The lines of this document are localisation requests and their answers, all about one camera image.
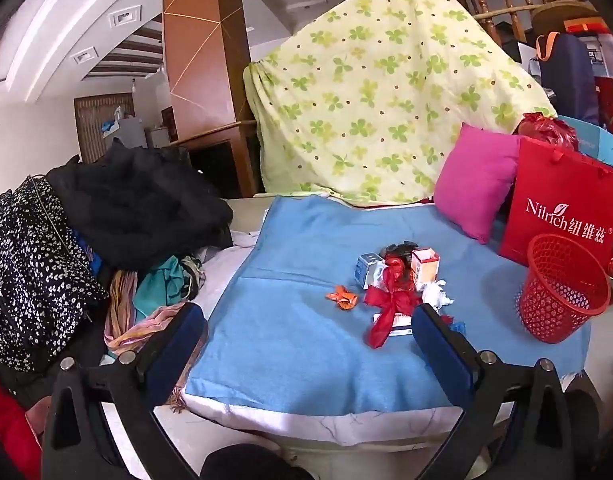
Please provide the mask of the red and white carton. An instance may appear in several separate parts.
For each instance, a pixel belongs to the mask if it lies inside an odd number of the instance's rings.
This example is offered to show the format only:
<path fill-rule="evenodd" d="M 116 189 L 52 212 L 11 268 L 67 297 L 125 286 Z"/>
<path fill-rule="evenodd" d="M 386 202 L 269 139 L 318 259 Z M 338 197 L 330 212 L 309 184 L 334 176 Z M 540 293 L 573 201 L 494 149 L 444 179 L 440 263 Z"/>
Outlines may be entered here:
<path fill-rule="evenodd" d="M 409 275 L 417 292 L 436 280 L 440 261 L 439 254 L 432 248 L 417 248 L 411 252 Z"/>

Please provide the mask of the navy blue bag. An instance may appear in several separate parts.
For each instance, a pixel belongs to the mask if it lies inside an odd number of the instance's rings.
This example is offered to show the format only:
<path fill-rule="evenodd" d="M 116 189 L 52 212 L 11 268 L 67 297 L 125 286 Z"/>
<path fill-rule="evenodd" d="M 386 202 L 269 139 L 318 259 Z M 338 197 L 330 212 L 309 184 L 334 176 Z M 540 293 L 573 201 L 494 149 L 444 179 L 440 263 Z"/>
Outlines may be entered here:
<path fill-rule="evenodd" d="M 537 37 L 535 50 L 541 85 L 555 94 L 558 114 L 598 126 L 595 75 L 585 44 L 576 36 L 549 32 Z"/>

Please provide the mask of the blue and white carton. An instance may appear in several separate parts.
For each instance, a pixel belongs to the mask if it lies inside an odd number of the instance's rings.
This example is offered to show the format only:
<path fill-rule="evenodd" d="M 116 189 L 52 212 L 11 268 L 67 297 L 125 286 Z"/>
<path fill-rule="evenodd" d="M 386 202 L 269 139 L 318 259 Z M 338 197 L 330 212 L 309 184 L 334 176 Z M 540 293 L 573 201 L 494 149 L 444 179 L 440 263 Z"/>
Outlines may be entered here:
<path fill-rule="evenodd" d="M 384 258 L 376 252 L 360 255 L 357 258 L 354 278 L 361 289 L 369 287 L 383 287 L 383 271 L 387 269 Z"/>

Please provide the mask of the red plastic bag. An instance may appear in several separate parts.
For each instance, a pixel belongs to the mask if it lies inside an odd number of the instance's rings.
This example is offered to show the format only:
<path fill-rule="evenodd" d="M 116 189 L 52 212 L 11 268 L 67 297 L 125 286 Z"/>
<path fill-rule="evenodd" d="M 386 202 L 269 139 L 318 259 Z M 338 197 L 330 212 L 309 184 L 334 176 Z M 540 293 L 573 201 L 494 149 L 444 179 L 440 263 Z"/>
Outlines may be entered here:
<path fill-rule="evenodd" d="M 515 133 L 571 151 L 579 150 L 575 130 L 563 120 L 545 116 L 542 112 L 525 113 Z"/>

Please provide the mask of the red ribbon bow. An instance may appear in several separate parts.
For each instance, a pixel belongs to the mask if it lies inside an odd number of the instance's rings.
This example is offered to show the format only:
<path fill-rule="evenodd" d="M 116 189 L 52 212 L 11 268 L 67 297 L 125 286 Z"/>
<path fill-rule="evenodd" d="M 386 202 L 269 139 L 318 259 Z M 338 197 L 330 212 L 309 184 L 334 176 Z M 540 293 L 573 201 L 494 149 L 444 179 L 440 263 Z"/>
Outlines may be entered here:
<path fill-rule="evenodd" d="M 389 337 L 395 316 L 413 315 L 413 310 L 421 304 L 415 284 L 410 281 L 409 271 L 404 261 L 395 256 L 387 256 L 382 273 L 382 285 L 369 285 L 364 303 L 380 310 L 379 318 L 369 330 L 366 342 L 372 349 L 381 348 Z"/>

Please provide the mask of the clover print quilt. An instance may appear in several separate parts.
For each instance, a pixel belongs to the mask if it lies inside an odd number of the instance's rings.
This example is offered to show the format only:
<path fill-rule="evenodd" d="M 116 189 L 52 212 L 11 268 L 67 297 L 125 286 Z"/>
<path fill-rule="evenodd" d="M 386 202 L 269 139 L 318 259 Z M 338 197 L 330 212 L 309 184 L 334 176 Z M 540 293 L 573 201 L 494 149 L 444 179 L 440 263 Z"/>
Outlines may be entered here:
<path fill-rule="evenodd" d="M 553 116 L 457 0 L 345 0 L 244 70 L 266 192 L 356 205 L 431 196 L 463 125 Z"/>

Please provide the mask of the magenta pillow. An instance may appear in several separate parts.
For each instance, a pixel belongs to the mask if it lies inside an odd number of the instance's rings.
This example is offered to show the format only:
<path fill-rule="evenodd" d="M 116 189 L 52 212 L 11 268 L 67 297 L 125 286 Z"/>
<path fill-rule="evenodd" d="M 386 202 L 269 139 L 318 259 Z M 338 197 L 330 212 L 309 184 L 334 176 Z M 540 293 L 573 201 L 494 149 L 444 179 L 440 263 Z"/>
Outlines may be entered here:
<path fill-rule="evenodd" d="M 519 148 L 515 134 L 463 124 L 437 178 L 437 210 L 481 244 L 489 241 L 497 212 L 515 181 Z"/>

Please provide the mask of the red plastic mesh basket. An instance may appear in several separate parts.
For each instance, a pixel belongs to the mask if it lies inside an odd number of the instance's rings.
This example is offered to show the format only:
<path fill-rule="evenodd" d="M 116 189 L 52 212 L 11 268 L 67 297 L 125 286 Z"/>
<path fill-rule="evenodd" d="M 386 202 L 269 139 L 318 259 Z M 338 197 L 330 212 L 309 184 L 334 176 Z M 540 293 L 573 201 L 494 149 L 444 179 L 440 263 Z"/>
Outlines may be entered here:
<path fill-rule="evenodd" d="M 555 234 L 535 236 L 527 246 L 527 263 L 518 311 L 536 339 L 559 344 L 609 306 L 608 275 L 597 258 L 574 240 Z"/>

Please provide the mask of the black plastic bag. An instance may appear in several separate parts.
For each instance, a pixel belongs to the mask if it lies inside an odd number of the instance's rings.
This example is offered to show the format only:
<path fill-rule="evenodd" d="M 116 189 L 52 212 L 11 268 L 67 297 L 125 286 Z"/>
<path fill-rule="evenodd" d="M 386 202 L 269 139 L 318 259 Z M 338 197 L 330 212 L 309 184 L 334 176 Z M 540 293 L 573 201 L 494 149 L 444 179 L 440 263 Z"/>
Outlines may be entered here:
<path fill-rule="evenodd" d="M 379 255 L 381 258 L 387 259 L 389 257 L 400 258 L 402 260 L 409 260 L 414 250 L 418 248 L 418 244 L 411 242 L 410 240 L 404 240 L 403 243 L 391 244 L 389 246 L 382 247 Z"/>

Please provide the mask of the white tissue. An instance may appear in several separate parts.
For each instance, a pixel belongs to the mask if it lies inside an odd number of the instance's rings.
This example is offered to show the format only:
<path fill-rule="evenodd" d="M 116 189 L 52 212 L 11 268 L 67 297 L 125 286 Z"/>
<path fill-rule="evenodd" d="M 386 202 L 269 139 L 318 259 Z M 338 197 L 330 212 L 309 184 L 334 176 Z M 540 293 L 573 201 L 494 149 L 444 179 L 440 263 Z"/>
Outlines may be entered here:
<path fill-rule="evenodd" d="M 425 283 L 421 292 L 422 302 L 433 307 L 436 312 L 440 312 L 444 307 L 454 304 L 454 300 L 446 295 L 445 285 L 445 280 Z"/>

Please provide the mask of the red white blue box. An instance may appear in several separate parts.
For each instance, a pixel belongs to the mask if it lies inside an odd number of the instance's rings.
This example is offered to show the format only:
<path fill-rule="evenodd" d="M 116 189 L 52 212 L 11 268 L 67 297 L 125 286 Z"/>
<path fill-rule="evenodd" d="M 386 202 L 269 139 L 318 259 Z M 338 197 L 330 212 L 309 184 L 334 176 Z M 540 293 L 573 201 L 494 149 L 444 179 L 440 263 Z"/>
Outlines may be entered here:
<path fill-rule="evenodd" d="M 376 313 L 372 317 L 370 337 L 375 340 L 382 340 L 387 337 L 408 336 L 413 333 L 411 330 L 411 316 L 403 313 L 395 313 L 390 330 L 381 321 L 382 315 Z"/>

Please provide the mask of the red Nilrich paper bag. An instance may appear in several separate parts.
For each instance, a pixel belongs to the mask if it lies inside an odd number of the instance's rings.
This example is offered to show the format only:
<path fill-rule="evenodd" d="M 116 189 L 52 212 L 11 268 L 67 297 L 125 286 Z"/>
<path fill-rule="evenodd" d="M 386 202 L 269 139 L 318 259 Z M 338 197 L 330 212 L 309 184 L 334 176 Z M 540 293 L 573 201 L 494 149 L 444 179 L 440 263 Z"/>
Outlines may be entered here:
<path fill-rule="evenodd" d="M 613 169 L 568 148 L 521 136 L 500 255 L 527 264 L 529 243 L 541 234 L 574 240 L 607 268 L 613 251 Z"/>

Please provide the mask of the black clothes pile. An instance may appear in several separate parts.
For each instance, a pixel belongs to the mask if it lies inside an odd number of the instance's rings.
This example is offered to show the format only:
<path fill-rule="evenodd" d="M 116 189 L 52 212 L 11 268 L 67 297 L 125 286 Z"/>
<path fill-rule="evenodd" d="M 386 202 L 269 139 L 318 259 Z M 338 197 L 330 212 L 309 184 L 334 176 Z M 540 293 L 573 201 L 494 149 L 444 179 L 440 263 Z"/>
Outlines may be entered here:
<path fill-rule="evenodd" d="M 71 159 L 46 179 L 70 226 L 113 269 L 145 271 L 172 256 L 233 245 L 232 208 L 177 146 L 116 141 L 97 162 Z"/>

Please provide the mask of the brown wooden pillar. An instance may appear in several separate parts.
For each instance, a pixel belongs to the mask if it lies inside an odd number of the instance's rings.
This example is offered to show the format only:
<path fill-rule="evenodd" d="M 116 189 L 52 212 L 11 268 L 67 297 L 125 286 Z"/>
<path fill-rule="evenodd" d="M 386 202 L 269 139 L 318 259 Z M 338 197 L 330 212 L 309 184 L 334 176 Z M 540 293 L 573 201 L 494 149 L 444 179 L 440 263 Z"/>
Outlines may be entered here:
<path fill-rule="evenodd" d="M 242 0 L 162 0 L 165 70 L 177 131 L 188 150 L 228 148 L 240 197 L 259 192 L 251 154 L 256 121 L 244 91 L 250 63 Z"/>

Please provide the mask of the teal garment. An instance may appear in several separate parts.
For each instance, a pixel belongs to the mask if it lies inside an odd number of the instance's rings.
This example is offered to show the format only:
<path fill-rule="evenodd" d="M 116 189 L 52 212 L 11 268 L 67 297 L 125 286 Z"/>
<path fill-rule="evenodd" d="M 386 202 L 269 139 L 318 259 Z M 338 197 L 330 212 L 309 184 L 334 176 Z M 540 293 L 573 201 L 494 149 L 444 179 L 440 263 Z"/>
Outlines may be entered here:
<path fill-rule="evenodd" d="M 133 304 L 136 320 L 148 318 L 157 308 L 178 304 L 187 295 L 190 275 L 175 256 L 151 268 L 137 286 Z"/>

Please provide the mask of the blue bed blanket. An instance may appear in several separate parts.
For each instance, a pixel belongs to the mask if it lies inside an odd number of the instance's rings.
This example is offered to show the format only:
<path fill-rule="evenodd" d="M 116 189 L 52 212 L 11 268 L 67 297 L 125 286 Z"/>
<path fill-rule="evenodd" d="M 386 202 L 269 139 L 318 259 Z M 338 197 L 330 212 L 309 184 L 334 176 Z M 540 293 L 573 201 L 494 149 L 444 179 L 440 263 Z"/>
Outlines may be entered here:
<path fill-rule="evenodd" d="M 527 271 L 433 206 L 356 209 L 318 196 L 279 197 L 210 316 L 187 393 L 307 416 L 443 408 L 447 397 L 412 336 L 369 348 L 375 309 L 344 311 L 329 299 L 338 286 L 356 289 L 361 255 L 403 240 L 440 255 L 447 312 L 465 325 L 474 348 L 510 364 L 546 358 L 560 375 L 582 370 L 589 328 L 560 344 L 531 336 L 515 307 Z"/>

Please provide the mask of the black white spotted garment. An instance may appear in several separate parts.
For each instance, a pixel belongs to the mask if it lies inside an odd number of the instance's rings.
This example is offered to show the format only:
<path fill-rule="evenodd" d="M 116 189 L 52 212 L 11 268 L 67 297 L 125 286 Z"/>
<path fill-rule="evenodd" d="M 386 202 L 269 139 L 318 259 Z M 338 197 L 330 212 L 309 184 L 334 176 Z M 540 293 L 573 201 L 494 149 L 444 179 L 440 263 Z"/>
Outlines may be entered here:
<path fill-rule="evenodd" d="M 44 177 L 0 196 L 0 362 L 40 372 L 108 306 L 90 260 Z"/>

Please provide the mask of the orange wrapper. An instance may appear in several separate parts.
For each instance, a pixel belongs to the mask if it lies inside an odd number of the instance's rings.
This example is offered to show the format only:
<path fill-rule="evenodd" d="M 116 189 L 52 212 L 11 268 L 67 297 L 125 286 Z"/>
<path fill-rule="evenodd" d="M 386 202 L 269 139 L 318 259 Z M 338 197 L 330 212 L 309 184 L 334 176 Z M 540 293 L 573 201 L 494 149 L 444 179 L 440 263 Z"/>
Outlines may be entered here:
<path fill-rule="evenodd" d="M 333 301 L 341 310 L 349 311 L 356 307 L 358 296 L 350 292 L 344 286 L 338 285 L 333 292 L 326 295 L 328 300 Z"/>

